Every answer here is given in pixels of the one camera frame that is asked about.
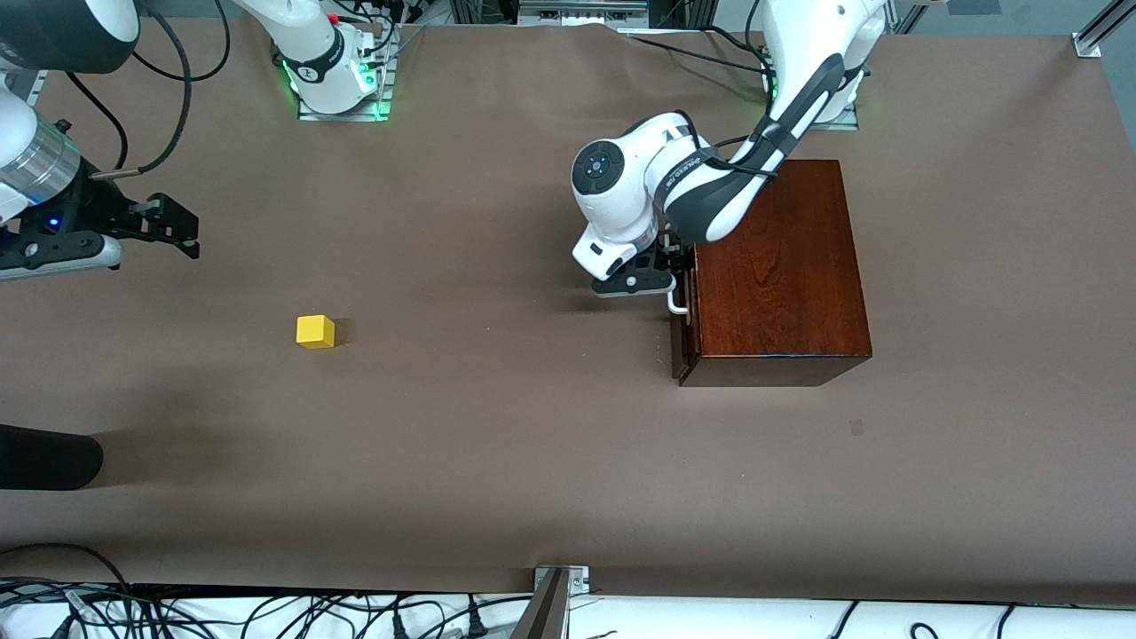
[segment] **black cable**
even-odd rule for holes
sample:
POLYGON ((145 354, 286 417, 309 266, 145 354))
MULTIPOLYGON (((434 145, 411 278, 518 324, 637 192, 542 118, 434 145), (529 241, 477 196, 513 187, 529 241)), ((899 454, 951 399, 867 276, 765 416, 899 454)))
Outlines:
POLYGON ((376 621, 378 621, 383 616, 383 613, 390 612, 392 609, 394 609, 394 601, 392 601, 392 603, 387 604, 386 606, 384 606, 384 607, 379 608, 378 611, 376 611, 375 616, 368 619, 367 623, 362 624, 362 628, 354 636, 354 639, 364 639, 364 637, 367 634, 367 629, 370 628, 371 625, 374 625, 374 623, 376 621))
POLYGON ((72 620, 78 622, 78 628, 80 628, 80 630, 83 631, 83 639, 91 639, 91 636, 87 634, 87 632, 86 632, 86 622, 83 621, 83 617, 78 613, 76 613, 74 609, 70 612, 69 616, 70 616, 72 620))
POLYGON ((332 612, 331 609, 327 611, 327 614, 332 615, 335 619, 339 619, 340 621, 346 622, 346 624, 351 626, 351 636, 352 637, 356 636, 357 630, 356 630, 356 624, 354 624, 353 621, 351 621, 350 619, 341 615, 340 613, 332 612))
POLYGON ((289 623, 287 625, 285 625, 284 630, 281 630, 279 633, 276 636, 276 639, 284 639, 284 634, 287 633, 289 630, 292 630, 293 625, 300 623, 300 620, 302 620, 306 616, 309 616, 311 614, 311 609, 315 606, 316 606, 315 598, 312 598, 312 604, 309 605, 302 613, 300 613, 299 616, 296 616, 295 619, 293 619, 291 623, 289 623))
POLYGON ((316 608, 320 608, 324 605, 324 600, 321 598, 314 599, 314 601, 315 600, 318 600, 319 603, 318 604, 314 603, 314 605, 309 606, 308 609, 304 611, 303 625, 300 626, 300 632, 295 634, 296 639, 304 639, 304 637, 308 636, 308 631, 311 630, 311 624, 316 621, 318 616, 316 615, 316 608))
POLYGON ((1010 619, 1010 613, 1012 613, 1013 609, 1017 607, 1018 607, 1017 604, 1010 604, 1009 606, 1005 607, 1005 612, 1002 613, 1002 616, 999 617, 997 633, 995 634, 996 639, 1002 639, 1002 630, 1005 628, 1005 620, 1010 619))
MULTIPOLYGON (((292 604, 295 604, 295 603, 299 603, 299 601, 300 601, 300 599, 302 599, 302 597, 296 597, 295 599, 293 599, 293 600, 291 600, 291 601, 289 601, 289 603, 287 603, 287 604, 285 604, 284 606, 282 606, 282 607, 279 607, 279 608, 276 608, 276 609, 274 609, 274 611, 273 611, 273 613, 278 613, 278 612, 281 612, 282 609, 284 609, 284 608, 286 608, 286 607, 291 606, 292 604)), ((260 603, 260 605, 258 605, 258 606, 257 606, 256 608, 252 608, 252 612, 251 612, 251 613, 249 613, 249 619, 244 620, 244 623, 243 623, 243 624, 241 624, 241 625, 242 625, 242 628, 241 628, 241 639, 245 639, 245 637, 247 637, 247 636, 248 636, 248 633, 249 633, 249 626, 250 626, 250 625, 252 625, 252 622, 253 622, 253 621, 256 621, 257 619, 264 619, 264 616, 261 616, 261 617, 257 617, 257 613, 258 613, 258 612, 260 612, 260 608, 262 608, 262 607, 267 606, 269 601, 272 601, 272 599, 268 599, 268 600, 265 600, 265 601, 261 601, 261 603, 260 603)))
POLYGON ((18 606, 20 604, 47 604, 51 601, 41 601, 40 599, 47 595, 47 592, 33 592, 30 595, 20 595, 18 597, 12 597, 10 599, 5 599, 0 603, 0 609, 8 608, 11 606, 18 606))
POLYGON ((115 127, 115 132, 118 133, 118 159, 115 160, 115 171, 122 168, 123 166, 126 165, 126 153, 130 152, 130 147, 131 147, 131 142, 126 138, 126 130, 123 128, 123 123, 118 122, 118 118, 115 117, 115 114, 110 113, 110 109, 107 108, 107 105, 103 105, 102 100, 95 97, 95 94, 92 93, 91 90, 86 88, 86 84, 83 84, 83 81, 80 80, 77 75, 75 75, 72 72, 67 72, 66 75, 67 80, 72 81, 72 84, 75 85, 75 89, 78 89, 80 93, 85 96, 86 99, 90 100, 92 105, 94 105, 94 108, 99 109, 99 113, 101 113, 103 116, 106 116, 108 121, 110 121, 111 126, 115 127))
MULTIPOLYGON (((265 599, 259 605, 257 605, 257 607, 252 608, 252 612, 249 613, 249 619, 247 619, 245 621, 228 621, 228 620, 220 620, 220 619, 210 619, 210 620, 202 620, 202 621, 200 621, 200 623, 206 623, 206 624, 210 624, 210 625, 244 625, 244 624, 248 624, 248 623, 252 623, 253 621, 259 621, 261 619, 269 617, 269 616, 272 616, 272 615, 274 615, 274 614, 283 611, 284 608, 291 606, 292 604, 299 601, 300 599, 302 599, 302 597, 295 597, 291 601, 286 601, 282 606, 277 606, 277 607, 275 607, 275 608, 273 608, 273 609, 270 609, 268 612, 260 613, 259 615, 257 614, 257 613, 260 612, 261 608, 264 608, 268 604, 272 604, 274 601, 279 601, 281 599, 283 599, 283 597, 269 597, 269 598, 265 599)), ((174 606, 177 605, 177 603, 179 600, 181 599, 174 599, 173 601, 170 601, 168 604, 168 607, 173 608, 174 606)))
POLYGON ((7 550, 0 550, 0 556, 10 555, 12 553, 23 553, 26 550, 43 550, 47 548, 55 548, 59 550, 74 550, 76 553, 83 553, 84 555, 90 555, 91 557, 98 559, 98 562, 102 564, 103 567, 106 567, 108 571, 110 571, 110 574, 115 576, 115 581, 118 582, 118 587, 123 596, 123 609, 126 612, 126 619, 128 620, 132 619, 133 606, 131 606, 130 600, 126 599, 126 592, 130 590, 130 587, 126 584, 126 578, 123 576, 123 573, 122 571, 118 570, 118 566, 116 566, 110 559, 100 555, 97 550, 92 550, 86 546, 80 546, 78 543, 45 541, 40 543, 25 543, 23 546, 16 546, 15 548, 8 548, 7 550))
POLYGON ((168 637, 169 628, 167 628, 165 624, 160 629, 162 631, 161 636, 158 634, 159 630, 158 620, 161 619, 161 615, 158 615, 157 617, 154 616, 153 613, 154 607, 156 606, 153 606, 152 604, 142 604, 141 606, 142 617, 145 619, 147 623, 150 626, 150 639, 173 639, 173 637, 168 637))
POLYGON ((753 31, 753 16, 757 15, 757 13, 758 13, 758 5, 760 5, 760 3, 761 3, 761 0, 753 0, 753 5, 750 7, 750 15, 747 15, 745 17, 745 33, 743 35, 745 38, 745 48, 751 53, 753 53, 754 56, 757 56, 758 59, 761 60, 762 66, 765 66, 765 59, 761 57, 761 53, 758 52, 758 49, 753 45, 753 41, 750 40, 750 32, 753 31))
POLYGON ((840 639, 841 634, 844 633, 844 626, 847 624, 849 617, 852 616, 852 611, 854 611, 855 607, 859 606, 859 605, 860 605, 860 600, 859 599, 857 599, 855 601, 852 601, 852 605, 849 606, 847 609, 844 611, 843 615, 841 615, 841 622, 840 622, 840 624, 836 625, 836 632, 833 632, 832 634, 829 634, 828 639, 840 639))
POLYGON ((469 632, 466 633, 468 639, 481 639, 488 634, 485 624, 482 622, 482 615, 477 612, 477 600, 474 599, 473 592, 469 594, 469 632))
MULTIPOLYGON (((675 109, 671 113, 677 114, 678 116, 680 116, 683 119, 686 121, 686 126, 691 130, 691 138, 694 140, 694 149, 695 150, 701 149, 702 142, 699 140, 698 128, 694 127, 694 119, 686 111, 682 109, 675 109)), ((742 166, 740 164, 734 164, 716 157, 707 158, 705 164, 707 166, 712 166, 715 168, 720 168, 722 171, 736 171, 738 173, 744 173, 746 175, 762 176, 769 179, 777 177, 776 172, 750 168, 747 166, 742 166)))
POLYGON ((702 32, 707 32, 707 33, 717 33, 718 35, 725 38, 726 41, 728 41, 730 44, 733 44, 734 47, 736 47, 736 48, 745 51, 746 53, 752 53, 753 52, 749 47, 745 45, 744 42, 742 42, 738 39, 734 38, 733 33, 726 31, 725 28, 721 28, 720 26, 713 26, 713 25, 710 25, 710 26, 700 26, 700 27, 695 28, 695 31, 702 31, 702 32))
MULTIPOLYGON (((16 578, 8 576, 8 578, 0 579, 0 581, 12 581, 15 579, 16 578)), ((50 581, 50 580, 22 580, 22 581, 23 581, 23 583, 20 583, 18 586, 18 588, 25 588, 25 587, 28 587, 28 586, 41 586, 43 588, 49 588, 51 590, 55 590, 55 591, 59 592, 59 597, 60 598, 59 599, 53 599, 52 600, 53 603, 66 601, 67 598, 65 596, 65 592, 67 590, 84 590, 86 592, 91 592, 91 594, 94 594, 94 595, 107 595, 107 596, 117 597, 117 598, 120 598, 120 599, 131 599, 133 601, 151 601, 152 600, 152 599, 147 599, 144 597, 135 597, 133 595, 123 595, 120 592, 115 592, 114 590, 109 590, 108 588, 97 588, 97 587, 93 587, 93 586, 84 586, 82 583, 62 583, 62 584, 60 584, 60 583, 50 581)), ((28 594, 28 595, 20 595, 20 597, 42 597, 44 595, 47 595, 47 594, 45 592, 34 592, 34 594, 28 594)), ((7 599, 7 600, 0 603, 0 608, 8 607, 10 605, 10 601, 12 601, 12 599, 7 599)))
MULTIPOLYGON (((442 617, 442 619, 445 619, 445 608, 442 607, 442 604, 438 604, 437 601, 420 601, 420 603, 421 604, 432 604, 435 608, 437 608, 438 616, 442 617)), ((468 612, 477 614, 477 608, 475 607, 473 611, 468 611, 468 612)), ((445 625, 444 624, 442 625, 442 628, 437 629, 437 639, 442 639, 442 632, 444 630, 445 630, 445 625)))
POLYGON ((166 158, 168 158, 177 147, 178 140, 182 139, 182 133, 185 131, 185 121, 190 117, 190 99, 193 94, 193 73, 190 70, 190 58, 185 55, 185 48, 182 47, 182 41, 177 38, 177 34, 174 33, 174 27, 169 26, 169 23, 166 22, 166 18, 164 18, 161 14, 150 7, 148 0, 137 0, 137 2, 154 20, 158 22, 161 30, 169 36, 169 41, 174 43, 174 49, 177 49, 177 57, 182 61, 182 83, 184 85, 184 90, 182 92, 182 113, 177 117, 177 126, 174 128, 174 134, 170 135, 166 148, 158 155, 157 158, 154 158, 153 161, 137 167, 139 175, 141 175, 149 171, 153 171, 161 165, 161 163, 166 161, 166 158))
POLYGON ((181 611, 181 609, 178 609, 178 608, 176 608, 174 606, 170 606, 168 604, 164 604, 160 600, 159 601, 153 601, 153 604, 157 605, 159 609, 167 608, 170 612, 185 617, 185 620, 186 620, 187 623, 177 623, 177 625, 179 628, 182 628, 183 630, 191 630, 190 626, 191 625, 195 625, 195 626, 200 628, 201 631, 204 633, 204 636, 208 637, 209 639, 217 639, 217 636, 214 634, 212 630, 209 630, 209 626, 206 624, 206 622, 197 619, 195 616, 193 616, 193 615, 191 615, 191 614, 189 614, 189 613, 186 613, 184 611, 181 611))
POLYGON ((761 52, 758 51, 758 48, 753 45, 753 41, 750 39, 750 33, 753 31, 753 16, 757 15, 758 5, 760 3, 761 0, 753 0, 753 5, 750 7, 750 15, 745 17, 744 35, 745 35, 745 48, 751 53, 753 53, 753 57, 755 57, 758 60, 761 61, 761 68, 765 69, 766 72, 765 75, 768 78, 769 94, 766 96, 766 117, 769 117, 769 114, 771 114, 774 110, 774 80, 776 78, 776 74, 772 72, 771 68, 769 68, 769 64, 766 63, 766 59, 761 56, 761 52))
POLYGON ((740 68, 740 69, 743 69, 743 70, 752 70, 753 73, 760 73, 760 74, 763 74, 763 75, 769 73, 766 69, 760 69, 760 68, 757 68, 757 67, 751 67, 749 65, 740 65, 737 63, 732 63, 729 60, 724 60, 721 58, 715 58, 713 56, 704 56, 702 53, 695 53, 694 51, 687 51, 686 49, 679 49, 678 47, 671 47, 670 44, 663 44, 662 42, 654 42, 653 40, 644 40, 642 38, 636 38, 634 35, 632 35, 629 38, 632 40, 636 41, 636 42, 642 42, 644 44, 650 44, 652 47, 658 47, 660 49, 666 49, 667 51, 674 51, 675 53, 682 53, 684 56, 690 56, 692 58, 699 58, 700 60, 707 60, 707 61, 711 61, 711 63, 717 63, 717 64, 722 65, 722 66, 740 68))
POLYGON ((337 6, 339 6, 339 7, 341 8, 341 9, 343 9, 344 11, 346 11, 346 13, 351 14, 352 16, 359 16, 359 17, 361 17, 361 18, 367 18, 367 20, 368 20, 368 22, 374 22, 374 20, 371 19, 371 15, 370 15, 370 13, 369 13, 369 11, 367 11, 367 9, 366 9, 366 8, 365 8, 365 7, 362 6, 362 3, 361 3, 361 2, 356 2, 356 7, 359 7, 359 8, 360 8, 360 9, 362 10, 362 13, 359 13, 359 11, 357 11, 357 10, 354 10, 354 9, 349 9, 349 8, 348 8, 348 6, 346 6, 346 5, 344 5, 344 3, 343 3, 343 2, 341 1, 341 0, 332 0, 332 2, 334 2, 334 3, 335 3, 335 5, 337 5, 337 6))
POLYGON ((391 613, 391 630, 394 633, 394 639, 408 639, 407 626, 402 623, 402 615, 399 614, 399 604, 402 601, 402 597, 394 598, 394 611, 391 613))
POLYGON ((750 139, 749 135, 738 135, 737 138, 730 138, 728 140, 722 140, 721 142, 717 142, 717 143, 715 143, 715 147, 717 147, 717 148, 720 149, 722 147, 728 147, 730 144, 736 144, 738 142, 744 142, 744 141, 746 141, 749 139, 750 139))
POLYGON ((67 616, 56 631, 51 633, 51 639, 67 639, 70 636, 70 624, 75 621, 75 611, 67 611, 67 616))
POLYGON ((461 611, 460 613, 456 613, 456 614, 452 614, 452 615, 443 619, 436 625, 434 625, 433 628, 431 628, 426 632, 423 632, 421 634, 419 634, 418 639, 426 639, 435 630, 444 630, 445 629, 445 624, 450 623, 451 621, 453 621, 456 619, 461 619, 461 617, 468 615, 471 609, 487 608, 490 606, 496 606, 498 604, 510 604, 512 601, 527 601, 527 600, 529 600, 532 598, 533 598, 532 595, 524 595, 524 596, 520 596, 520 597, 506 597, 504 599, 494 599, 492 601, 484 601, 484 603, 477 604, 477 606, 475 606, 474 608, 467 608, 465 611, 461 611))
POLYGON ((908 637, 910 639, 926 639, 925 637, 919 637, 918 634, 916 634, 916 632, 920 630, 926 630, 928 633, 930 633, 930 639, 938 639, 938 632, 935 632, 934 628, 927 625, 921 621, 917 621, 916 623, 911 624, 911 628, 908 629, 908 637))
POLYGON ((395 26, 395 24, 394 24, 394 20, 391 18, 391 16, 387 16, 387 15, 384 15, 384 14, 379 14, 378 17, 381 17, 384 20, 387 22, 386 36, 383 38, 383 41, 379 42, 378 44, 375 44, 374 47, 371 47, 369 49, 364 49, 364 51, 362 51, 364 56, 369 56, 369 55, 374 53, 375 51, 378 51, 383 47, 386 47, 387 44, 391 43, 391 38, 394 36, 394 26, 395 26))
MULTIPOLYGON (((228 63, 228 53, 229 53, 229 51, 233 48, 233 34, 229 33, 229 31, 228 31, 228 17, 225 15, 225 7, 222 6, 220 0, 214 0, 214 5, 217 6, 217 15, 218 15, 218 17, 220 17, 220 26, 222 26, 222 28, 225 30, 225 50, 220 55, 220 61, 217 63, 217 66, 215 66, 212 68, 212 70, 210 70, 209 73, 206 73, 206 74, 202 74, 202 75, 198 75, 198 76, 191 77, 190 78, 191 82, 201 82, 202 80, 209 80, 210 77, 212 77, 212 76, 217 75, 218 73, 220 73, 220 69, 225 68, 225 64, 228 63)), ((175 75, 175 74, 169 73, 167 70, 162 70, 162 69, 158 68, 152 63, 150 63, 149 60, 147 60, 145 58, 143 58, 141 55, 139 55, 137 51, 134 51, 133 53, 131 53, 131 56, 134 56, 135 60, 142 63, 142 66, 144 66, 148 69, 157 73, 158 75, 160 75, 162 77, 168 77, 170 80, 182 80, 182 76, 179 76, 179 75, 175 75)))
MULTIPOLYGON (((116 625, 116 624, 111 623, 111 621, 110 621, 110 617, 109 617, 109 616, 107 616, 106 614, 103 614, 103 612, 102 612, 102 611, 100 611, 98 606, 89 606, 89 607, 90 607, 90 608, 91 608, 92 611, 94 611, 94 614, 99 615, 99 619, 101 619, 101 620, 102 620, 102 624, 98 624, 98 623, 94 623, 94 622, 90 622, 90 621, 89 621, 89 622, 86 622, 86 623, 89 623, 89 624, 91 624, 91 625, 94 625, 94 626, 98 626, 98 625, 102 625, 103 628, 106 628, 107 630, 109 630, 109 631, 110 631, 110 636, 111 636, 111 637, 114 637, 115 639, 122 639, 122 638, 120 638, 120 636, 118 634, 118 632, 117 632, 117 631, 115 630, 115 625, 116 625)), ((130 637, 130 629, 128 629, 128 628, 127 628, 127 633, 126 633, 126 636, 127 636, 127 637, 130 637)))
MULTIPOLYGON (((346 599, 345 595, 342 596, 342 597, 340 597, 337 600, 342 601, 343 599, 346 599)), ((325 614, 333 614, 331 611, 332 611, 332 607, 335 606, 335 604, 336 604, 337 600, 335 598, 333 598, 333 597, 326 597, 326 598, 321 597, 319 605, 317 605, 315 608, 309 608, 309 611, 308 611, 309 612, 308 620, 304 622, 303 628, 300 629, 300 632, 295 636, 296 639, 307 639, 308 632, 311 631, 311 625, 314 623, 316 623, 316 620, 318 620, 320 616, 323 616, 325 614)), ((351 629, 352 629, 351 634, 353 637, 354 636, 354 624, 353 623, 351 624, 351 629)))

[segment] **brown table surface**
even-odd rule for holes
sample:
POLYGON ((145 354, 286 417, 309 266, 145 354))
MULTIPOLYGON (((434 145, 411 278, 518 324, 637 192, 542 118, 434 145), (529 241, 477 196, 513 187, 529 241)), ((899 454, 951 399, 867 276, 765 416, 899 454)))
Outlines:
MULTIPOLYGON (((219 25, 175 26, 211 66, 219 25)), ((600 26, 433 28, 389 123, 298 123, 234 30, 173 158, 122 182, 194 210, 201 259, 135 242, 0 287, 0 421, 108 450, 100 488, 0 495, 5 545, 135 581, 492 591, 580 563, 608 592, 1136 601, 1136 158, 1068 39, 879 43, 861 131, 797 155, 842 163, 875 358, 727 390, 670 380, 661 298, 592 297, 568 174, 671 108, 749 131, 753 75, 600 26), (349 343, 295 346, 310 313, 349 343)), ((152 158, 178 85, 90 85, 152 158)), ((40 109, 111 163, 62 77, 40 109)))

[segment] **black cylinder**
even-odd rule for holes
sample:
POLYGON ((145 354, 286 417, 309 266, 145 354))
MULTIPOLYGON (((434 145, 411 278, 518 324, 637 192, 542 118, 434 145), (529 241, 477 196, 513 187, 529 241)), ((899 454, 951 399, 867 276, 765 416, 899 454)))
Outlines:
POLYGON ((87 0, 0 0, 0 58, 28 69, 117 69, 137 43, 137 14, 123 26, 133 38, 119 40, 87 0))
POLYGON ((94 438, 0 424, 0 489, 77 490, 101 467, 94 438))

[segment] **power cord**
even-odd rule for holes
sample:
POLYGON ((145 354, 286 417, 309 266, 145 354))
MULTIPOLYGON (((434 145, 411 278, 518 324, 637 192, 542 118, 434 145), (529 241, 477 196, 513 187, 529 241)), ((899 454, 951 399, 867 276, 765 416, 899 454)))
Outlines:
POLYGON ((1018 604, 1010 604, 1005 607, 1005 612, 1002 613, 1002 616, 997 619, 997 633, 995 634, 997 639, 1002 639, 1002 631, 1005 629, 1005 620, 1010 619, 1010 613, 1012 613, 1017 607, 1018 604))
POLYGON ((118 118, 115 117, 115 114, 110 113, 110 109, 102 103, 102 100, 95 97, 95 94, 92 93, 91 90, 86 88, 86 84, 83 84, 83 81, 80 80, 77 75, 75 75, 72 72, 67 72, 66 75, 67 80, 69 80, 70 83, 75 85, 75 89, 78 89, 80 93, 86 97, 86 99, 90 100, 92 105, 94 105, 94 108, 99 109, 99 113, 101 113, 108 121, 110 121, 111 126, 115 127, 115 132, 118 133, 118 159, 115 160, 115 171, 118 171, 119 168, 126 165, 126 155, 130 152, 130 147, 131 147, 131 142, 130 139, 126 136, 126 130, 123 127, 123 123, 118 122, 118 118))
POLYGON ((766 70, 766 69, 763 69, 763 68, 751 67, 749 65, 742 65, 742 64, 738 64, 738 63, 732 63, 729 60, 724 60, 721 58, 715 58, 713 56, 707 56, 707 55, 703 55, 703 53, 695 53, 694 51, 687 51, 686 49, 679 49, 678 47, 671 47, 670 44, 663 44, 662 42, 655 42, 653 40, 644 40, 642 38, 635 36, 635 35, 630 35, 629 38, 632 40, 636 41, 636 42, 642 42, 643 44, 650 44, 651 47, 658 47, 659 49, 665 49, 667 51, 673 51, 675 53, 682 53, 684 56, 690 56, 692 58, 698 58, 700 60, 707 60, 707 61, 710 61, 710 63, 715 63, 715 64, 719 64, 719 65, 727 66, 727 67, 733 67, 733 68, 740 68, 740 69, 743 69, 743 70, 752 70, 753 73, 760 73, 762 75, 768 75, 769 74, 769 72, 766 70))
POLYGON ((910 639, 927 639, 926 637, 919 637, 918 632, 920 630, 926 630, 930 639, 938 639, 938 633, 935 632, 935 629, 921 621, 911 624, 911 628, 908 629, 908 637, 910 639))
MULTIPOLYGON (((217 6, 217 15, 220 18, 220 26, 222 28, 225 30, 225 50, 220 55, 220 61, 217 63, 217 66, 215 66, 212 70, 202 75, 197 75, 191 77, 190 78, 191 82, 201 82, 202 80, 209 80, 210 77, 220 73, 220 69, 225 68, 225 64, 228 63, 228 53, 233 48, 233 34, 229 33, 228 17, 225 15, 225 7, 222 6, 220 0, 214 0, 214 5, 217 6)), ((157 73, 162 77, 168 77, 169 80, 182 80, 181 75, 176 75, 167 70, 162 70, 161 68, 158 68, 156 65, 143 58, 137 51, 134 51, 133 53, 131 53, 131 56, 133 56, 135 60, 142 63, 142 66, 157 73)))
POLYGON ((407 636, 407 626, 402 625, 402 616, 399 614, 399 601, 401 597, 394 598, 394 619, 392 620, 392 625, 394 626, 394 639, 410 639, 407 636))
POLYGON ((75 621, 75 617, 76 615, 74 609, 67 613, 64 622, 59 624, 59 628, 57 628, 55 632, 51 633, 51 639, 67 639, 70 637, 70 624, 75 621))
POLYGON ((474 599, 473 594, 469 595, 469 632, 466 633, 468 639, 481 639, 490 633, 485 629, 485 624, 482 623, 482 614, 477 612, 477 601, 474 599))
POLYGON ((841 622, 836 625, 836 632, 829 634, 828 639, 840 639, 841 634, 844 634, 844 626, 847 625, 849 617, 852 616, 852 611, 854 611, 859 605, 860 599, 852 601, 852 605, 844 611, 843 615, 841 615, 841 622))
POLYGON ((427 637, 429 637, 434 632, 437 632, 438 636, 441 637, 442 632, 445 630, 445 624, 448 624, 451 621, 454 621, 457 619, 461 619, 461 617, 470 614, 470 612, 473 612, 473 611, 478 611, 481 608, 487 608, 490 606, 496 606, 496 605, 500 605, 500 604, 510 604, 510 603, 513 603, 513 601, 528 601, 532 598, 533 598, 532 595, 524 595, 524 596, 520 596, 520 597, 506 597, 503 599, 493 599, 492 601, 482 601, 481 604, 477 604, 471 609, 467 608, 465 611, 461 611, 460 613, 456 613, 456 614, 452 614, 452 615, 450 615, 448 617, 444 617, 442 621, 440 621, 433 628, 431 628, 426 632, 423 632, 421 634, 419 634, 418 639, 426 639, 427 637))

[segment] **yellow cube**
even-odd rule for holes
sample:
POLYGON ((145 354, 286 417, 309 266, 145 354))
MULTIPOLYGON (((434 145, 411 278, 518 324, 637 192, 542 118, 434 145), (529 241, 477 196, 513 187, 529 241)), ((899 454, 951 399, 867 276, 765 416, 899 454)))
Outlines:
POLYGON ((326 315, 304 315, 296 318, 295 343, 303 348, 333 348, 335 322, 326 315))

